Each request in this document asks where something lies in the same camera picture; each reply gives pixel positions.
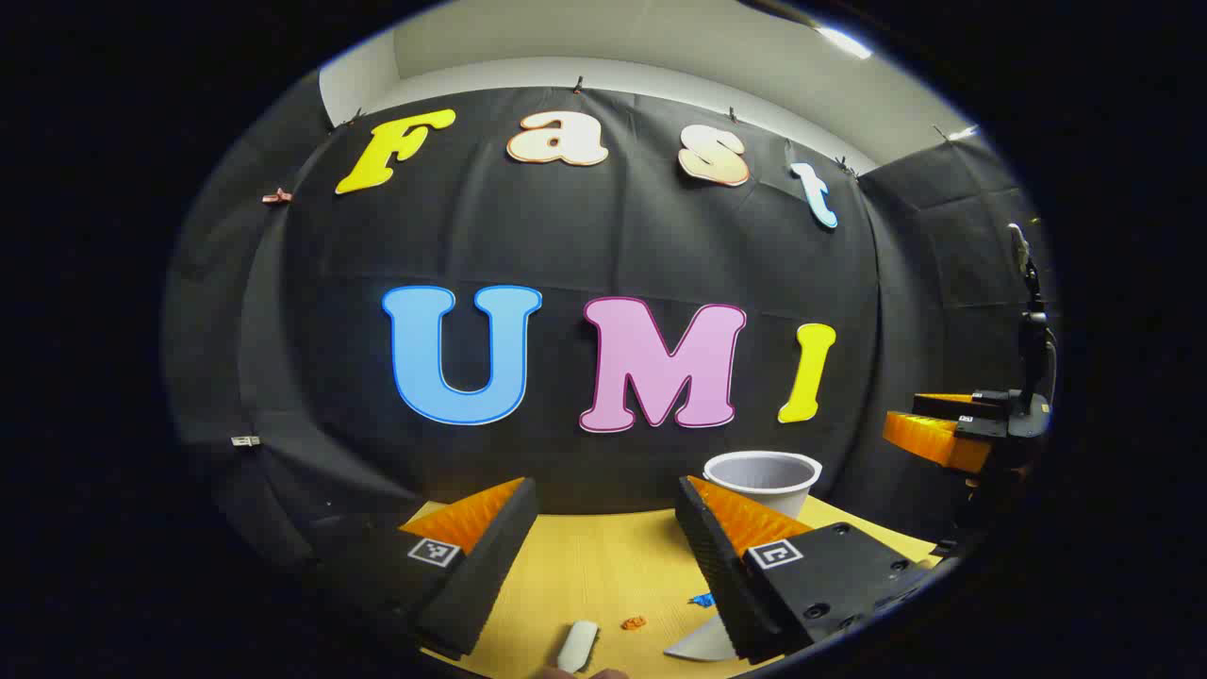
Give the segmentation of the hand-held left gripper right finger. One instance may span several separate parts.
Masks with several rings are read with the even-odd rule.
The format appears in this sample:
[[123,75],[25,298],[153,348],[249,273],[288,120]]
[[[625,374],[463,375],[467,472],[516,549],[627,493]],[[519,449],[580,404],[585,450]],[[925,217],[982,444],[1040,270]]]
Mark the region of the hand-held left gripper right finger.
[[931,576],[853,523],[810,527],[690,474],[678,480],[675,516],[751,665],[858,630]]

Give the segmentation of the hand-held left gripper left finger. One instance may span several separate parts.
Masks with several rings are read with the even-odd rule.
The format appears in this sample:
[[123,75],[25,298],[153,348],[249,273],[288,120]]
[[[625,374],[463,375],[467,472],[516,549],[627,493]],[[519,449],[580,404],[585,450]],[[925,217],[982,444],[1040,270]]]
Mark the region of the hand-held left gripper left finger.
[[384,638],[460,660],[473,652],[538,513],[514,478],[435,513],[320,523],[316,580]]

